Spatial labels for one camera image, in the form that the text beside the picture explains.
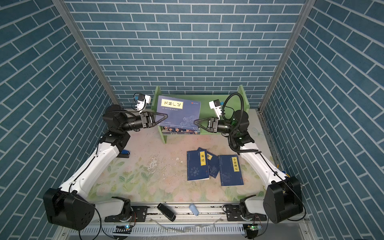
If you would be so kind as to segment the illustrated cartoon cover book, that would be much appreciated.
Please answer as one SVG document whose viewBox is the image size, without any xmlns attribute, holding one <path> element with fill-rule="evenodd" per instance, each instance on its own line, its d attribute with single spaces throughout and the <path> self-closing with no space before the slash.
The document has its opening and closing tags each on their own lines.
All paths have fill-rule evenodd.
<svg viewBox="0 0 384 240">
<path fill-rule="evenodd" d="M 199 135 L 200 130 L 190 130 L 190 129 L 182 129 L 182 128 L 171 128 L 160 126 L 161 132 L 163 135 Z"/>
</svg>

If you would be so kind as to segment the blue book yellow label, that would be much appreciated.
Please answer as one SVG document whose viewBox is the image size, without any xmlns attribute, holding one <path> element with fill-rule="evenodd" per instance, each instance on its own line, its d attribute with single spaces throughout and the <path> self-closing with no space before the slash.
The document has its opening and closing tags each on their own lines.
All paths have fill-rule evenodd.
<svg viewBox="0 0 384 240">
<path fill-rule="evenodd" d="M 206 150 L 195 150 L 187 152 L 187 180 L 208 180 L 209 166 Z"/>
<path fill-rule="evenodd" d="M 201 102 L 169 96 L 159 96 L 156 112 L 167 114 L 159 126 L 197 130 L 194 120 L 200 118 Z"/>
</svg>

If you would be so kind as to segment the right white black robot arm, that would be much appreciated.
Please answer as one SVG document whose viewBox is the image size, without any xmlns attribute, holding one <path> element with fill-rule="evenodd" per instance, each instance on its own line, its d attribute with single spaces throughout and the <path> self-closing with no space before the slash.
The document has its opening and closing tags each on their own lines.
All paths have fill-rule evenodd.
<svg viewBox="0 0 384 240">
<path fill-rule="evenodd" d="M 194 121 L 200 129 L 210 133 L 226 134 L 232 151 L 246 160 L 266 187 L 264 199 L 255 196 L 241 199 L 240 209 L 244 218 L 261 214 L 277 224 L 292 220 L 305 211 L 301 184 L 295 177 L 280 171 L 257 147 L 248 132 L 248 114 L 238 110 L 230 120 L 211 117 Z"/>
</svg>

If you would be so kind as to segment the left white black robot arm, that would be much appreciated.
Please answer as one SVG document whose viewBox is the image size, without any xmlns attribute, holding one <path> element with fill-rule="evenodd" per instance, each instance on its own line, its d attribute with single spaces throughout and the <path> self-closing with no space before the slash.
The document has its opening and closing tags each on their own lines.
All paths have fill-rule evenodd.
<svg viewBox="0 0 384 240">
<path fill-rule="evenodd" d="M 99 176 L 126 147 L 131 137 L 129 132 L 152 128 L 167 117 L 167 114 L 154 112 L 135 115 L 120 105 L 109 106 L 103 115 L 108 130 L 100 138 L 96 149 L 59 188 L 50 188 L 45 192 L 43 201 L 48 222 L 81 231 L 92 221 L 102 218 L 131 221 L 133 210 L 129 199 L 113 197 L 109 201 L 93 203 L 87 198 Z"/>
</svg>

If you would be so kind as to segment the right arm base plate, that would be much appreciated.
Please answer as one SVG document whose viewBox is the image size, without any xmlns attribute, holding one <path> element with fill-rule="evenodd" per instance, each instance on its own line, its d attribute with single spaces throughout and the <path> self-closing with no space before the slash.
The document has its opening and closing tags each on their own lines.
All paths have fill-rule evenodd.
<svg viewBox="0 0 384 240">
<path fill-rule="evenodd" d="M 239 222 L 239 221 L 266 221 L 267 216 L 263 214 L 251 214 L 246 210 L 244 204 L 232 205 L 225 204 L 222 206 L 222 210 L 227 217 L 228 222 Z"/>
</svg>

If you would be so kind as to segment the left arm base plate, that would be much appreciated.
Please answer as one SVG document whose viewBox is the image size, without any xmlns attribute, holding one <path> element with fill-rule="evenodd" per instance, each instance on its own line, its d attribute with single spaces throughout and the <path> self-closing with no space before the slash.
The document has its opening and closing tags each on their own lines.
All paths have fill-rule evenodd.
<svg viewBox="0 0 384 240">
<path fill-rule="evenodd" d="M 105 217 L 106 223 L 133 223 L 145 222 L 148 212 L 148 206 L 132 206 L 128 210 L 122 210 L 122 213 L 116 216 Z"/>
</svg>

